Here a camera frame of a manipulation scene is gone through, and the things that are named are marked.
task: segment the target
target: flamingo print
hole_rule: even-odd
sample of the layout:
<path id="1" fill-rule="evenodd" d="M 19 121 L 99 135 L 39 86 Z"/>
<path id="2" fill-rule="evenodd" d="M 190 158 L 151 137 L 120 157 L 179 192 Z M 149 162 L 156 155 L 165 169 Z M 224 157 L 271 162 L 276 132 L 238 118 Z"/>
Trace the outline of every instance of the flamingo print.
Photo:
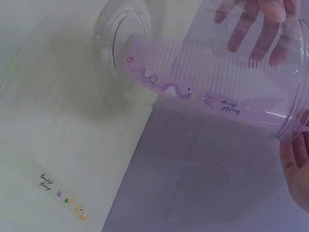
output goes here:
<path id="1" fill-rule="evenodd" d="M 205 104 L 208 105 L 211 109 L 214 108 L 213 102 L 216 102 L 216 100 L 215 100 L 212 96 L 210 96 L 210 95 L 208 95 L 208 94 L 206 94 L 206 93 L 203 93 L 202 100 L 203 100 L 203 101 L 205 102 Z"/>
<path id="2" fill-rule="evenodd" d="M 145 68 L 140 68 L 140 69 L 135 69 L 132 67 L 129 67 L 129 70 L 132 72 L 140 72 L 141 73 L 141 78 L 137 77 L 138 79 L 141 80 L 146 80 L 148 83 L 151 83 L 154 87 L 157 87 L 160 89 L 160 91 L 167 93 L 169 95 L 172 95 L 174 97 L 179 97 L 181 99 L 190 99 L 194 98 L 195 95 L 192 93 L 191 88 L 188 88 L 188 92 L 183 94 L 180 88 L 178 87 L 177 84 L 175 83 L 167 83 L 163 86 L 160 86 L 157 84 L 159 81 L 159 78 L 157 75 L 153 74 L 153 72 L 145 69 Z"/>
<path id="3" fill-rule="evenodd" d="M 188 93 L 182 94 L 181 90 L 179 89 L 178 85 L 175 83 L 167 83 L 160 87 L 160 90 L 164 93 L 169 95 L 179 97 L 181 99 L 190 99 L 194 97 L 194 94 L 191 91 L 191 88 L 188 88 Z"/>
<path id="4" fill-rule="evenodd" d="M 157 75 L 154 75 L 151 71 L 145 68 L 134 69 L 132 67 L 129 67 L 129 69 L 133 72 L 140 72 L 142 78 L 149 81 L 151 84 L 155 84 L 159 81 L 159 78 Z"/>

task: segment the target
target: clear plastic jar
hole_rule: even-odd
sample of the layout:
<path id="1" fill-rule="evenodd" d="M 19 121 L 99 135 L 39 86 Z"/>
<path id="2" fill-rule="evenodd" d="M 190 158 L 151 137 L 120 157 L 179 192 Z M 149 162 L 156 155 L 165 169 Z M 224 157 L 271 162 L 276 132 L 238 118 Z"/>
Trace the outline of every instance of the clear plastic jar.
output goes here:
<path id="1" fill-rule="evenodd" d="M 269 138 L 291 140 L 300 131 L 309 131 L 304 126 L 309 109 L 308 25 L 290 13 L 285 22 L 271 23 L 258 1 L 233 2 L 222 7 L 220 0 L 109 1 L 98 17 L 93 41 L 94 64 L 106 99 L 132 96 L 126 94 L 143 86 L 149 90 L 147 96 L 159 94 L 201 112 L 248 124 Z M 185 60 L 180 66 L 189 66 L 190 78 L 194 78 L 191 71 L 198 69 L 195 74 L 202 73 L 204 80 L 220 85 L 197 84 L 204 80 L 181 82 L 181 75 L 162 65 L 172 50 L 167 46 L 164 53 L 157 52 L 162 47 L 155 44 L 164 44 L 163 38 L 180 42 L 175 64 L 177 59 Z M 126 63 L 137 50 L 139 60 Z M 151 65 L 149 57 L 156 63 Z M 198 65 L 190 63 L 194 59 Z M 142 79 L 141 70 L 146 67 L 156 76 L 154 81 Z M 167 81 L 176 83 L 171 87 L 178 91 L 189 90 L 190 100 L 167 92 L 163 88 Z"/>

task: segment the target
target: hand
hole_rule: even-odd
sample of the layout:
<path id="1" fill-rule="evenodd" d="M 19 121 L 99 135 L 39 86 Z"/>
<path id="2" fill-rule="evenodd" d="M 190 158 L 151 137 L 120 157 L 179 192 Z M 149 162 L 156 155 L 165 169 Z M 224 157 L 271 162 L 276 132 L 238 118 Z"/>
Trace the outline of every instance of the hand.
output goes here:
<path id="1" fill-rule="evenodd" d="M 309 132 L 280 144 L 286 182 L 295 202 L 309 213 Z"/>
<path id="2" fill-rule="evenodd" d="M 217 9 L 214 21 L 222 23 L 231 13 L 233 8 L 242 0 L 224 0 Z M 231 52 L 237 52 L 241 42 L 249 31 L 250 27 L 257 19 L 260 11 L 265 15 L 263 29 L 251 52 L 250 59 L 262 61 L 266 53 L 274 42 L 282 23 L 282 36 L 274 48 L 269 64 L 278 66 L 286 59 L 286 51 L 291 38 L 291 29 L 286 23 L 287 16 L 299 17 L 300 0 L 247 0 L 243 7 L 243 13 L 237 23 L 235 30 L 227 44 Z"/>

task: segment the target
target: finger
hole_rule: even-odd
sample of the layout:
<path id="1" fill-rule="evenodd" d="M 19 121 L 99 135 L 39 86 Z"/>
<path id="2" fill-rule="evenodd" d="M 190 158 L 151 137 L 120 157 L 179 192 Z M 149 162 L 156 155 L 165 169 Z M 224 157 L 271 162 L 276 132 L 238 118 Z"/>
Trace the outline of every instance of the finger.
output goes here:
<path id="1" fill-rule="evenodd" d="M 291 15 L 299 18 L 300 13 L 300 0 L 285 0 L 283 1 L 285 11 Z"/>
<path id="2" fill-rule="evenodd" d="M 303 133 L 300 133 L 292 141 L 294 159 L 299 168 L 302 168 L 306 163 L 309 162 L 309 157 L 307 154 L 306 144 Z"/>
<path id="3" fill-rule="evenodd" d="M 285 21 L 286 12 L 283 0 L 259 0 L 261 11 L 275 23 Z"/>
<path id="4" fill-rule="evenodd" d="M 244 6 L 240 19 L 228 41 L 227 47 L 231 52 L 237 52 L 241 42 L 256 20 L 260 12 L 260 6 L 256 4 L 255 0 L 247 0 Z"/>
<path id="5" fill-rule="evenodd" d="M 256 61 L 263 60 L 278 34 L 279 26 L 279 23 L 271 21 L 266 16 L 264 17 L 263 29 L 257 39 L 253 51 L 250 54 L 250 59 Z"/>
<path id="6" fill-rule="evenodd" d="M 271 66 L 280 66 L 285 62 L 288 51 L 292 49 L 292 41 L 295 39 L 295 36 L 297 36 L 297 28 L 298 27 L 294 25 L 292 21 L 285 21 L 282 23 L 281 36 L 269 58 L 269 64 Z"/>
<path id="7" fill-rule="evenodd" d="M 224 0 L 214 15 L 215 23 L 222 23 L 240 1 L 241 0 Z"/>
<path id="8" fill-rule="evenodd" d="M 307 156 L 309 157 L 309 132 L 303 132 L 303 134 L 304 134 Z"/>
<path id="9" fill-rule="evenodd" d="M 289 185 L 298 171 L 298 166 L 294 159 L 292 143 L 280 143 L 280 157 L 285 179 Z"/>

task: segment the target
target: table surface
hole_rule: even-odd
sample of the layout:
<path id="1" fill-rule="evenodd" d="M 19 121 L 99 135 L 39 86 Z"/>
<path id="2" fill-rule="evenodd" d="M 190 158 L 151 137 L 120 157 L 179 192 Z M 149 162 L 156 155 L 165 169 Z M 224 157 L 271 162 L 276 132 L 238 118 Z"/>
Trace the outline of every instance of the table surface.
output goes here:
<path id="1" fill-rule="evenodd" d="M 106 2 L 0 0 L 1 134 L 76 194 L 92 232 L 102 230 L 152 110 L 104 108 L 91 37 Z"/>

